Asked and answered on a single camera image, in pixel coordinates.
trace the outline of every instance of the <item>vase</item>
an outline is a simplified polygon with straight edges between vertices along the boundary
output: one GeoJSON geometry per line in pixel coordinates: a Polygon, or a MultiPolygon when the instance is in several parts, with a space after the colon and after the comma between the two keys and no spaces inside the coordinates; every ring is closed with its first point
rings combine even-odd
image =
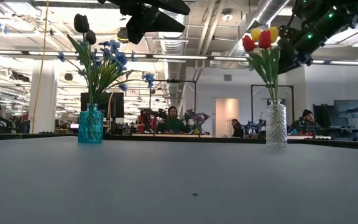
{"type": "Polygon", "coordinates": [[[103,113],[97,103],[87,103],[87,110],[80,113],[78,122],[79,143],[101,143],[103,140],[103,113]]]}
{"type": "Polygon", "coordinates": [[[287,146],[287,109],[281,100],[269,100],[266,119],[266,145],[287,146]]]}

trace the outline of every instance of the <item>white column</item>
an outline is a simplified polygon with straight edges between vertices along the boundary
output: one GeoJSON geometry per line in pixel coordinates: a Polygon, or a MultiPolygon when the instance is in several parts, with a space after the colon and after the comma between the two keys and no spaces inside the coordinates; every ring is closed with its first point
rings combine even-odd
{"type": "Polygon", "coordinates": [[[31,121],[30,133],[34,126],[34,134],[42,131],[54,131],[55,128],[55,110],[56,110],[56,94],[59,79],[58,66],[54,60],[45,60],[41,76],[40,88],[38,82],[41,72],[41,61],[34,61],[34,67],[31,78],[31,97],[29,119],[31,121]],[[38,92],[38,100],[36,112],[35,98],[38,92]]]}

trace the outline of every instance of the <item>duct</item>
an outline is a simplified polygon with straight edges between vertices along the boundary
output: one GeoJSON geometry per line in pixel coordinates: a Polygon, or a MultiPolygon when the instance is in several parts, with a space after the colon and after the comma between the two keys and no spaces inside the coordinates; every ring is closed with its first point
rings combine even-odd
{"type": "Polygon", "coordinates": [[[244,54],[244,49],[238,47],[238,45],[241,44],[241,39],[246,32],[253,28],[271,23],[290,1],[291,0],[261,0],[258,4],[258,8],[246,14],[241,20],[237,41],[232,46],[232,49],[227,52],[226,56],[242,56],[244,54]]]}
{"type": "MultiPolygon", "coordinates": [[[[174,12],[162,10],[165,14],[169,15],[170,17],[174,18],[176,21],[184,24],[185,23],[185,16],[181,14],[176,14],[174,12]]],[[[159,32],[159,37],[162,37],[167,40],[160,41],[161,50],[163,54],[170,54],[170,55],[178,55],[184,54],[185,51],[185,42],[175,39],[182,39],[184,38],[184,33],[177,33],[177,32],[159,32]]],[[[181,63],[177,62],[165,62],[165,70],[164,75],[165,79],[179,79],[181,73],[181,63]]],[[[178,85],[168,85],[169,96],[171,99],[172,105],[179,105],[178,100],[178,92],[181,90],[180,86],[178,85]]]]}

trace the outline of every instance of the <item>ceiling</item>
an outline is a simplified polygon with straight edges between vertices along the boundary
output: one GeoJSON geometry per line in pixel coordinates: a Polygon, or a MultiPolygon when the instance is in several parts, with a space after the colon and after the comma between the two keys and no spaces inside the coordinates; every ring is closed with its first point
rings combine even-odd
{"type": "MultiPolygon", "coordinates": [[[[213,34],[213,39],[208,46],[208,49],[206,49],[208,55],[213,52],[224,54],[232,48],[238,38],[237,28],[241,23],[242,18],[245,14],[255,10],[259,2],[258,0],[221,1],[221,4],[224,4],[223,9],[231,10],[232,19],[230,21],[224,21],[222,19],[222,14],[213,14],[213,16],[218,16],[219,20],[213,34]]],[[[129,16],[122,16],[113,4],[106,3],[105,5],[102,5],[96,0],[50,0],[49,3],[47,38],[45,39],[46,51],[67,52],[74,50],[66,35],[69,34],[75,39],[81,38],[81,35],[77,33],[73,27],[73,18],[77,13],[87,15],[91,29],[97,34],[98,42],[116,39],[116,33],[119,28],[125,27],[126,22],[130,19],[129,16]]],[[[186,3],[190,6],[191,12],[186,18],[186,30],[182,41],[186,43],[184,54],[191,55],[197,53],[203,24],[205,22],[205,17],[208,14],[207,10],[210,0],[187,0],[186,3]]],[[[292,5],[293,2],[290,2],[279,16],[273,20],[273,26],[280,26],[288,22],[291,15],[292,5]]],[[[0,1],[0,24],[7,27],[7,34],[2,34],[0,36],[0,50],[42,50],[46,16],[45,6],[46,1],[0,1]]],[[[126,53],[135,51],[138,54],[161,54],[162,40],[163,39],[160,38],[158,33],[147,33],[138,45],[124,44],[121,46],[120,50],[126,53]]],[[[357,59],[358,48],[348,47],[317,50],[315,56],[316,58],[321,59],[357,59]]],[[[68,62],[63,63],[56,60],[56,63],[60,64],[57,111],[77,113],[80,110],[80,93],[86,91],[86,83],[84,79],[76,73],[75,68],[68,62]],[[64,79],[66,73],[73,74],[72,81],[66,81],[64,79]]],[[[194,66],[194,62],[176,63],[182,63],[184,66],[194,66]]],[[[30,98],[30,83],[13,80],[10,77],[11,71],[18,72],[31,78],[33,64],[34,58],[31,55],[27,58],[0,57],[0,84],[5,84],[4,86],[0,85],[0,98],[7,98],[4,102],[12,108],[11,111],[17,111],[15,110],[15,106],[18,106],[18,108],[26,108],[30,98]],[[23,84],[23,87],[13,86],[15,84],[23,84]],[[11,95],[3,93],[15,93],[19,95],[19,98],[24,97],[25,100],[20,107],[17,103],[9,103],[9,101],[12,101],[8,99],[11,95]]],[[[129,62],[127,65],[128,69],[154,73],[156,79],[161,80],[168,77],[166,67],[166,62],[129,62]]],[[[130,78],[139,79],[139,75],[140,74],[138,73],[134,73],[130,78]]],[[[144,82],[130,82],[127,85],[130,88],[126,93],[126,96],[128,96],[125,105],[126,112],[134,114],[139,111],[140,107],[149,105],[149,99],[147,98],[149,91],[146,88],[147,84],[144,82]]],[[[181,96],[180,85],[178,85],[177,88],[169,88],[166,83],[156,83],[155,86],[160,87],[159,89],[156,89],[155,93],[155,97],[159,99],[159,102],[155,102],[155,99],[153,99],[155,102],[155,109],[167,108],[170,106],[172,95],[177,97],[181,96]]]]}

